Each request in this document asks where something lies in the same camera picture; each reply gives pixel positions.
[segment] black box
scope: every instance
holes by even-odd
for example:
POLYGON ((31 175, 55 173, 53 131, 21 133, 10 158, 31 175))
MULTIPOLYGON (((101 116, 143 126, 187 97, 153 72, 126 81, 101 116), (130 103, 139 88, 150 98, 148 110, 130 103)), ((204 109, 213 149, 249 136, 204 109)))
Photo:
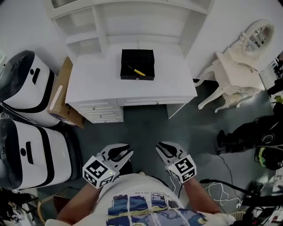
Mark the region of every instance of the black box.
POLYGON ((154 55, 153 50, 147 49, 122 49, 121 79, 154 80, 154 55), (145 74, 139 75, 134 70, 145 74))

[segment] graphic t-shirt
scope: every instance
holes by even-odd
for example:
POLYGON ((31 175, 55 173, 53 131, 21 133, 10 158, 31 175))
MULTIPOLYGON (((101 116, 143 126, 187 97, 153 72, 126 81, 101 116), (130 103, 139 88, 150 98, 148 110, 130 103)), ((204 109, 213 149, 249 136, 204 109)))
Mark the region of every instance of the graphic t-shirt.
MULTIPOLYGON (((106 185, 92 214, 75 226, 227 226, 235 219, 185 209, 178 197, 155 178, 129 174, 106 185)), ((67 226, 47 220, 46 226, 67 226)))

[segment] cardboard box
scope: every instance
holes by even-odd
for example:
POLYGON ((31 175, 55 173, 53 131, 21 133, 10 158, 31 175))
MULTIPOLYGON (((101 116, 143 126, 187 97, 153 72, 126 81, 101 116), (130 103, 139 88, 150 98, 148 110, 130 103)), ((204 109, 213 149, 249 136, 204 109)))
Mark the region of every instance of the cardboard box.
POLYGON ((73 64, 70 58, 67 57, 51 92, 47 111, 49 114, 69 125, 76 125, 84 128, 85 118, 70 105, 65 104, 66 92, 72 68, 73 64))

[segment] white vanity chair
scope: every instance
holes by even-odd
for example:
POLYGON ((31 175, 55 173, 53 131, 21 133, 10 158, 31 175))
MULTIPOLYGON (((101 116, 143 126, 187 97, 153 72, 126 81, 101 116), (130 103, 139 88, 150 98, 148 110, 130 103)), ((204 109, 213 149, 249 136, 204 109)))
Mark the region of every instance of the white vanity chair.
POLYGON ((226 103, 215 110, 228 108, 240 103, 264 90, 257 61, 269 46, 274 35, 274 26, 268 20, 260 20, 243 32, 237 42, 224 53, 216 52, 217 60, 200 75, 195 86, 199 86, 213 72, 219 84, 216 91, 198 105, 202 109, 207 103, 224 95, 226 103))

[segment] desk drawer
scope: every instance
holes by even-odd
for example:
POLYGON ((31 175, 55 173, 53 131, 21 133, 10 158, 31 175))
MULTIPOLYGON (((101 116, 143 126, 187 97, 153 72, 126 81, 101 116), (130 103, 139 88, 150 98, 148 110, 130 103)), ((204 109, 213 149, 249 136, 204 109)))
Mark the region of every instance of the desk drawer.
POLYGON ((110 118, 110 117, 121 117, 122 110, 115 109, 110 111, 94 111, 94 112, 80 112, 82 116, 87 119, 91 118, 110 118))
POLYGON ((189 97, 144 97, 144 98, 119 98, 119 106, 158 105, 158 104, 184 104, 190 101, 189 97))
POLYGON ((104 119, 88 119, 91 123, 111 123, 111 122, 123 122, 123 117, 112 117, 104 119))
POLYGON ((119 109, 116 99, 77 102, 72 107, 80 113, 119 109))

